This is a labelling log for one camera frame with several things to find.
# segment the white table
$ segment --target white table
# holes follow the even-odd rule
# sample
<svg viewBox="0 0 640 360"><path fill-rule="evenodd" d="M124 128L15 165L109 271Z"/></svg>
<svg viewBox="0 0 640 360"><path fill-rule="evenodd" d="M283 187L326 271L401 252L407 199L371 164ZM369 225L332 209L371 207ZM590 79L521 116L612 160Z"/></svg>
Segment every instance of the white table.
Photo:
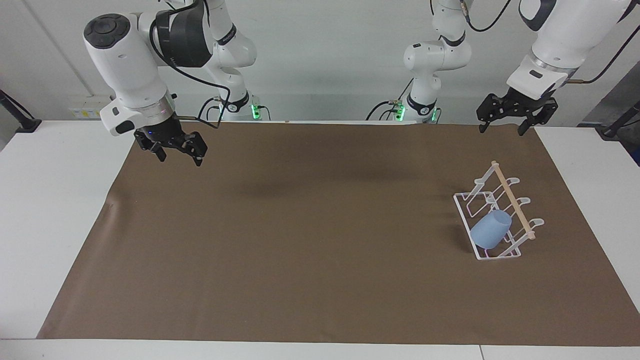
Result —
<svg viewBox="0 0 640 360"><path fill-rule="evenodd" d="M640 168L591 129L536 131L640 309ZM640 347L32 340L132 141L100 122L44 122L0 152L0 338L22 339L0 340L0 359L640 359Z"/></svg>

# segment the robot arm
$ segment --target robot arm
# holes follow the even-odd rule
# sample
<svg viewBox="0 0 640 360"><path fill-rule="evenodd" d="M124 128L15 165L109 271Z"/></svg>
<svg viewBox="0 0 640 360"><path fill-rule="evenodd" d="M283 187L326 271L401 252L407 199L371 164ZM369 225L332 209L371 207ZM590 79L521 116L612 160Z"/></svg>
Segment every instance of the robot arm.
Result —
<svg viewBox="0 0 640 360"><path fill-rule="evenodd" d="M253 65L257 50L231 21L225 0L194 0L178 10L144 13L140 27L146 36L153 32L159 52L171 65L203 68L216 84L230 89L228 104L221 104L227 120L256 119L252 105L259 100L246 89L236 68ZM226 96L221 89L220 101Z"/></svg>
<svg viewBox="0 0 640 360"><path fill-rule="evenodd" d="M159 44L159 54L151 50ZM194 0L188 6L139 15L107 14L84 30L86 48L116 98L100 112L114 136L135 130L136 141L164 161L163 147L190 155L200 166L207 146L196 132L186 135L175 113L173 96L158 74L158 65L203 67L222 90L225 118L256 119L242 75L234 67L255 62L253 43L231 23L224 0Z"/></svg>
<svg viewBox="0 0 640 360"><path fill-rule="evenodd" d="M440 78L435 72L467 66L471 47L465 41L467 27L460 0L437 0L433 28L437 41L410 45L404 52L404 65L413 75L411 92L403 98L405 118L427 122L432 118L440 91Z"/></svg>
<svg viewBox="0 0 640 360"><path fill-rule="evenodd" d="M546 124L557 110L553 93L582 66L598 45L628 13L632 0L521 0L520 16L538 33L519 68L507 80L504 97L489 94L478 107L480 132L507 116L525 117L518 128Z"/></svg>

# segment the dish rack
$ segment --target dish rack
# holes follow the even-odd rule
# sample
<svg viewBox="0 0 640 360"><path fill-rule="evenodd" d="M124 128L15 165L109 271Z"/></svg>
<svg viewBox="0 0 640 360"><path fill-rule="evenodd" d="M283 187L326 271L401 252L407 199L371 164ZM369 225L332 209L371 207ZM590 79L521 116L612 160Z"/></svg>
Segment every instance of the dish rack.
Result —
<svg viewBox="0 0 640 360"><path fill-rule="evenodd" d="M492 175L496 175L498 180L500 181L500 185L494 191L486 191L483 188L486 185L487 180ZM513 191L511 190L511 186L514 184L518 184L520 179L517 177L505 178L502 170L500 169L500 164L496 161L492 161L491 167L484 173L484 176L480 179L476 179L475 186L471 192L466 193L456 193L453 195L454 202L458 207L458 211L460 212L460 217L462 218L462 222L465 224L465 229L467 230L467 236L471 241L471 246L476 254L476 258L478 260L498 260L498 259L510 259L517 258L522 253L520 252L520 246L525 243L527 240L533 240L536 238L536 233L533 231L534 228L544 225L545 221L541 218L534 218L528 220L522 212L522 206L531 203L531 199L528 197L519 197L516 198L513 195ZM509 205L504 209L500 209L500 205L498 201L503 196L507 195L509 198ZM470 208L470 205L474 200L477 200L476 203L482 201L484 199L484 204L478 209L473 211ZM497 256L491 256L487 250L478 251L478 246L474 242L471 237L471 229L469 227L469 222L471 220L479 220L483 218L485 215L489 214L491 211L495 210L503 210L507 214L513 218L517 216L520 224L516 225L516 222L513 222L511 225L511 229L516 226L516 231L512 232L511 229L507 232L505 237L503 237L501 243L505 243L507 248L502 251Z"/></svg>

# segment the blue cup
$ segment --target blue cup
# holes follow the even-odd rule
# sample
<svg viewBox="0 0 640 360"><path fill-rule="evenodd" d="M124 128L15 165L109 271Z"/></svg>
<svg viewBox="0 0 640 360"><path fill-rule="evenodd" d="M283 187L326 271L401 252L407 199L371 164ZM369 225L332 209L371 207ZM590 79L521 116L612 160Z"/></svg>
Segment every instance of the blue cup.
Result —
<svg viewBox="0 0 640 360"><path fill-rule="evenodd" d="M471 229L471 238L476 245L490 250L498 246L510 227L511 216L502 210L494 210Z"/></svg>

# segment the brown table cover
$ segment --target brown table cover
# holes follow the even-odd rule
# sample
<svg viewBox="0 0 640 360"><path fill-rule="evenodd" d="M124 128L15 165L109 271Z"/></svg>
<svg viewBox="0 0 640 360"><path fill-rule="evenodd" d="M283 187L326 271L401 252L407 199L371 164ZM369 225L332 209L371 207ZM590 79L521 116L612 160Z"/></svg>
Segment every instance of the brown table cover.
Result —
<svg viewBox="0 0 640 360"><path fill-rule="evenodd" d="M133 146L38 338L640 346L535 131L184 127L203 166ZM452 200L491 160L547 222L518 259L476 260Z"/></svg>

